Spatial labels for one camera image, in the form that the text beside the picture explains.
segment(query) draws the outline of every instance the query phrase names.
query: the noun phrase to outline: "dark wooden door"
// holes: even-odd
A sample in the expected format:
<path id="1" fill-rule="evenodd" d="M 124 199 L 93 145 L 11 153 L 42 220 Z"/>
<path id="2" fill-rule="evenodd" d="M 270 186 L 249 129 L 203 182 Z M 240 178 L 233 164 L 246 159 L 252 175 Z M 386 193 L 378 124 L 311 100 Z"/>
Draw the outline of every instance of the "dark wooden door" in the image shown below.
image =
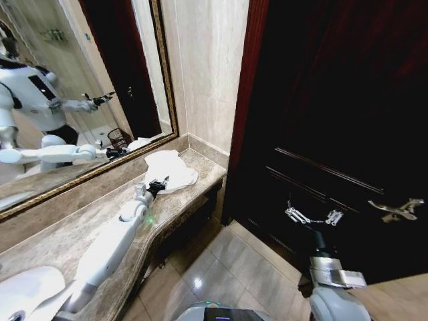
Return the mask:
<path id="1" fill-rule="evenodd" d="M 131 0 L 80 0 L 134 137 L 161 133 Z"/>
<path id="2" fill-rule="evenodd" d="M 288 200 L 313 219 L 344 212 L 337 227 L 316 228 L 369 283 L 428 272 L 427 208 L 416 221 L 384 223 L 368 203 L 428 201 L 428 6 L 281 2 L 268 5 L 246 127 L 235 126 L 243 145 L 239 162 L 231 151 L 237 166 L 225 210 L 286 249 L 303 272 L 312 232 L 286 216 Z M 245 201 L 251 181 L 263 202 Z"/>

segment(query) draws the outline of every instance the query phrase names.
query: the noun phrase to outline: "door frame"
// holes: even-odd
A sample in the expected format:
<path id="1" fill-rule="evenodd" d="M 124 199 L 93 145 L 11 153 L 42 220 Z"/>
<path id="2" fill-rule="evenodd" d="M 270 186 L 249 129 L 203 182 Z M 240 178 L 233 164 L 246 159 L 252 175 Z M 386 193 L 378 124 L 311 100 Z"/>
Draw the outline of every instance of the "door frame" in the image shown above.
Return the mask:
<path id="1" fill-rule="evenodd" d="M 221 223 L 228 225 L 231 213 L 234 212 L 234 194 L 239 188 L 237 182 L 237 171 L 241 162 L 241 151 L 245 129 L 247 126 L 248 110 L 253 91 L 253 83 L 257 72 L 261 42 L 265 30 L 265 22 L 268 14 L 270 0 L 249 0 L 247 29 L 242 53 L 241 75 L 233 123 L 231 151 L 229 156 L 229 167 L 227 170 L 227 182 L 225 191 L 225 202 Z"/>
<path id="2" fill-rule="evenodd" d="M 135 50 L 132 52 L 136 52 L 139 59 L 136 59 L 135 56 L 132 56 L 132 60 L 139 65 L 138 67 L 138 75 L 140 75 L 140 79 L 142 80 L 140 82 L 140 88 L 144 88 L 144 94 L 147 95 L 150 105 L 154 106 L 149 112 L 144 113 L 144 124 L 137 125 L 137 123 L 134 124 L 133 121 L 129 121 L 130 119 L 135 120 L 140 118 L 140 114 L 136 110 L 127 110 L 126 108 L 123 109 L 126 118 L 128 119 L 128 123 L 131 127 L 131 130 L 134 132 L 134 136 L 141 136 L 138 135 L 138 133 L 135 133 L 135 130 L 137 130 L 137 127 L 146 128 L 145 131 L 147 132 L 161 132 L 161 126 L 160 126 L 160 120 L 158 118 L 158 112 L 156 108 L 156 102 L 154 99 L 154 95 L 152 92 L 152 86 L 150 81 L 150 76 L 148 73 L 148 68 L 146 64 L 146 58 L 144 55 L 144 51 L 142 48 L 141 43 L 141 37 L 140 32 L 138 30 L 137 21 L 134 15 L 134 8 L 132 4 L 132 0 L 125 0 L 125 1 L 119 1 L 120 2 L 120 10 L 122 12 L 122 15 L 125 15 L 127 17 L 132 17 L 131 19 L 118 19 L 117 22 L 119 25 L 126 25 L 127 26 L 127 34 L 128 37 L 124 40 L 124 43 L 126 44 L 125 47 L 133 47 Z M 94 40 L 96 42 L 96 45 L 98 47 L 98 50 L 100 52 L 102 61 L 104 62 L 104 65 L 106 66 L 108 75 L 110 76 L 110 79 L 113 83 L 113 86 L 117 86 L 117 84 L 122 82 L 122 78 L 124 78 L 124 74 L 118 72 L 118 68 L 115 68 L 117 65 L 117 61 L 113 61 L 113 56 L 118 56 L 115 53 L 117 52 L 117 44 L 112 43 L 112 41 L 102 41 L 99 35 L 97 35 L 96 28 L 93 24 L 93 21 L 90 19 L 90 12 L 88 10 L 88 4 L 90 3 L 90 0 L 79 0 L 80 7 L 82 8 L 82 11 L 85 15 L 86 21 L 88 22 L 88 25 L 91 29 L 91 32 L 94 36 Z M 163 73 L 163 80 L 165 85 L 165 94 L 167 96 L 167 102 L 169 107 L 169 116 L 171 119 L 171 127 L 173 132 L 176 132 L 178 134 L 178 126 L 177 126 L 177 120 L 175 119 L 175 99 L 172 89 L 172 80 L 171 80 L 171 73 L 169 72 L 169 60 L 168 60 L 168 51 L 165 45 L 160 45 L 159 40 L 165 39 L 164 31 L 162 28 L 163 18 L 161 13 L 161 4 L 160 0 L 151 0 L 150 3 L 150 14 L 152 16 L 152 22 L 154 27 L 154 35 L 156 37 L 156 44 L 158 46 L 158 54 L 160 58 L 160 67 Z M 120 90 L 118 92 L 118 98 L 120 100 L 121 105 L 123 106 L 127 100 L 124 97 L 123 90 Z"/>

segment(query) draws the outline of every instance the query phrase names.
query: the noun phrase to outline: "door latch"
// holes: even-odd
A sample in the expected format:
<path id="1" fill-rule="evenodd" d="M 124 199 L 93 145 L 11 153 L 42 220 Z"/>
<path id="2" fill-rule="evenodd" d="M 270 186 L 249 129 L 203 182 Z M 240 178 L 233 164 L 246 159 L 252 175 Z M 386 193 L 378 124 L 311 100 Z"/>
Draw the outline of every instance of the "door latch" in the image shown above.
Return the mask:
<path id="1" fill-rule="evenodd" d="M 423 199 L 409 199 L 407 203 L 405 203 L 402 207 L 390 207 L 387 205 L 377 204 L 373 201 L 368 201 L 368 204 L 373 207 L 380 209 L 381 211 L 388 212 L 386 215 L 382 217 L 382 220 L 385 223 L 389 223 L 391 221 L 400 221 L 401 218 L 408 219 L 410 221 L 414 221 L 417 219 L 417 216 L 414 215 L 415 207 L 421 206 L 424 204 Z"/>
<path id="2" fill-rule="evenodd" d="M 133 95 L 132 95 L 132 87 L 131 86 L 128 87 L 128 90 L 126 92 L 132 98 Z"/>

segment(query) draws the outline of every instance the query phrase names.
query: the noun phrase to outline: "marble wall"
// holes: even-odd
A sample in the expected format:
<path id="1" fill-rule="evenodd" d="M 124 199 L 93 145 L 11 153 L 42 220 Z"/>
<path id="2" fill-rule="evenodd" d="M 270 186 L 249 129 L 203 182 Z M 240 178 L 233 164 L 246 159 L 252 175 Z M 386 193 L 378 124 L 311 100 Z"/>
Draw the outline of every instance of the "marble wall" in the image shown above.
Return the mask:
<path id="1" fill-rule="evenodd" d="M 142 48 L 146 57 L 148 74 L 152 85 L 154 101 L 158 109 L 159 120 L 171 124 L 169 120 L 169 109 L 163 76 L 161 61 L 159 60 L 156 37 L 154 36 L 153 20 L 150 14 L 149 0 L 133 0 L 136 23 L 141 36 Z"/>
<path id="2" fill-rule="evenodd" d="M 162 0 L 180 130 L 224 154 L 231 146 L 248 3 Z"/>

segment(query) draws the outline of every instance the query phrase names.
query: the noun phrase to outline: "metal door handle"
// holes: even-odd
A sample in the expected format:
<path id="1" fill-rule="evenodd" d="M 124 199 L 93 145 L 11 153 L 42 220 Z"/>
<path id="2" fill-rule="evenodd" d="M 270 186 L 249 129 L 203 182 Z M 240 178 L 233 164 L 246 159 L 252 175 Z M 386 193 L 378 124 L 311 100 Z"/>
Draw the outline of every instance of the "metal door handle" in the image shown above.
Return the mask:
<path id="1" fill-rule="evenodd" d="M 391 207 L 387 205 L 377 204 L 373 201 L 368 201 L 368 204 L 372 205 L 373 207 L 380 209 L 381 211 L 388 212 L 382 219 L 384 222 L 389 221 L 399 221 L 399 216 L 404 217 L 405 219 L 414 221 L 417 219 L 417 216 L 415 216 L 413 213 L 415 212 L 415 207 L 420 206 L 424 204 L 423 199 L 409 199 L 407 203 L 405 203 L 403 206 L 396 208 Z"/>

